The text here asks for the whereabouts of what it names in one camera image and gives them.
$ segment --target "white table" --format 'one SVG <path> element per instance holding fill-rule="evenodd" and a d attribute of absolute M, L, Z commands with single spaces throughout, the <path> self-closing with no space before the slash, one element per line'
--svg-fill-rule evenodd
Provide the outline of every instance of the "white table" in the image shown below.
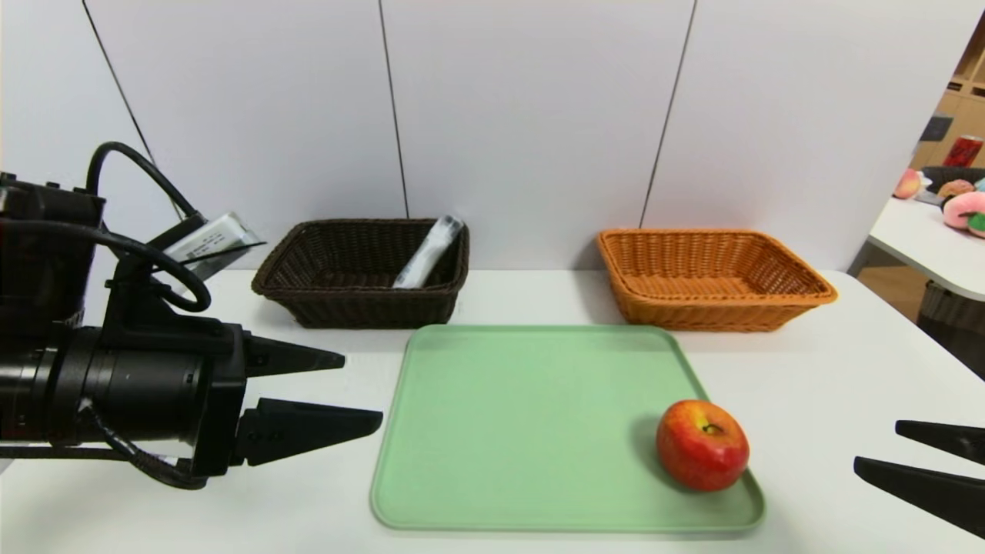
<path fill-rule="evenodd" d="M 209 313 L 261 336 L 337 349 L 345 369 L 251 380 L 261 394 L 388 410 L 410 331 L 307 331 L 249 292 L 252 272 L 210 284 Z M 856 454 L 983 478 L 985 467 L 897 437 L 900 418 L 985 424 L 985 383 L 841 273 L 841 297 L 774 333 L 675 333 L 710 397 L 742 423 L 766 498 L 745 535 L 409 532 L 378 523 L 375 435 L 260 467 L 199 492 L 127 465 L 16 461 L 0 478 L 3 554 L 24 552 L 981 552 L 977 537 L 863 482 Z M 454 323 L 617 323 L 597 272 L 474 271 Z"/>
<path fill-rule="evenodd" d="M 985 301 L 985 240 L 944 225 L 941 208 L 891 198 L 869 241 L 949 291 Z"/>

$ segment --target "can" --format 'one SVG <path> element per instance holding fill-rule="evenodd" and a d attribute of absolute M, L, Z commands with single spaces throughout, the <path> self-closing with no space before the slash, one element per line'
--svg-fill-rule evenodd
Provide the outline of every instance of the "can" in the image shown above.
<path fill-rule="evenodd" d="M 944 158 L 944 165 L 952 168 L 970 168 L 981 149 L 981 138 L 961 135 L 954 141 L 954 146 L 951 146 L 951 151 Z"/>

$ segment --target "apple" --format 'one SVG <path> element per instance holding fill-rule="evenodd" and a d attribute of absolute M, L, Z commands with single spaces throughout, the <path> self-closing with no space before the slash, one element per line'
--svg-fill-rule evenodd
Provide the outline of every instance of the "apple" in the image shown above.
<path fill-rule="evenodd" d="M 920 173 L 907 168 L 903 172 L 903 176 L 899 178 L 899 183 L 896 184 L 896 190 L 892 192 L 892 195 L 896 198 L 910 198 L 920 192 L 920 184 Z"/>
<path fill-rule="evenodd" d="M 681 400 L 660 418 L 657 454 L 682 485 L 720 491 L 746 470 L 749 442 L 727 411 L 704 400 Z"/>

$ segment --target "stuffed toy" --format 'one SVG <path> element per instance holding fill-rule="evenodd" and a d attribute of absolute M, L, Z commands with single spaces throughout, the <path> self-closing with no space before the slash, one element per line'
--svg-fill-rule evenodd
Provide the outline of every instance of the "stuffed toy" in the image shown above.
<path fill-rule="evenodd" d="M 975 185 L 962 178 L 958 178 L 944 183 L 941 190 L 937 191 L 937 195 L 941 198 L 947 198 L 948 196 L 958 196 L 959 194 L 974 192 L 974 190 Z"/>
<path fill-rule="evenodd" d="M 985 192 L 967 192 L 951 196 L 941 205 L 948 227 L 968 230 L 985 238 Z"/>
<path fill-rule="evenodd" d="M 892 195 L 896 198 L 910 198 L 917 192 L 920 192 L 920 172 L 907 168 L 903 172 L 903 176 L 899 178 L 899 183 L 896 184 L 896 190 L 892 192 Z"/>

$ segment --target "basket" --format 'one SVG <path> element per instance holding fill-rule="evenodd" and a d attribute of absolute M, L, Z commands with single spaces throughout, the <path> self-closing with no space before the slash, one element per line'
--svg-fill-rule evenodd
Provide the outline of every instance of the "basket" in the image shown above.
<path fill-rule="evenodd" d="M 613 230 L 598 237 L 630 323 L 771 331 L 837 292 L 776 239 L 753 231 Z"/>
<path fill-rule="evenodd" d="M 392 289 L 434 219 L 325 220 L 294 227 L 264 260 L 253 292 L 309 328 L 410 329 L 445 323 L 469 272 L 469 230 L 420 289 Z"/>

